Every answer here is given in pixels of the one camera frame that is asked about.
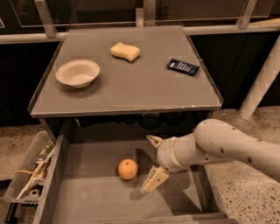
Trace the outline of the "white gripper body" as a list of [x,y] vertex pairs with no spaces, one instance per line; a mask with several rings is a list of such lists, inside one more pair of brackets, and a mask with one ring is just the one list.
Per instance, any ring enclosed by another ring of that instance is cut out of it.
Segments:
[[157,161],[169,172],[183,171],[195,161],[194,135],[165,139],[157,149]]

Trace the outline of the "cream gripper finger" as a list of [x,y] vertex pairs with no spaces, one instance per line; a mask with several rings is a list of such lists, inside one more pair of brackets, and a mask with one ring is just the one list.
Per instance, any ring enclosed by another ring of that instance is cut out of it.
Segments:
[[143,182],[140,192],[143,194],[151,193],[154,191],[158,186],[162,185],[170,176],[170,173],[164,169],[163,167],[159,166],[152,166],[147,179]]
[[161,143],[164,141],[159,136],[147,135],[146,138],[151,142],[151,144],[158,149]]

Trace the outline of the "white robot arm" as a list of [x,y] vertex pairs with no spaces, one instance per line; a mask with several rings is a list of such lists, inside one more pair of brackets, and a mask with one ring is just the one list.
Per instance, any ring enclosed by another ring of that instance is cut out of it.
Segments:
[[174,172],[191,165],[211,165],[228,158],[249,165],[268,177],[280,179],[280,145],[248,136],[217,119],[200,122],[192,134],[162,139],[146,137],[157,149],[157,164],[150,168],[140,192],[150,193]]

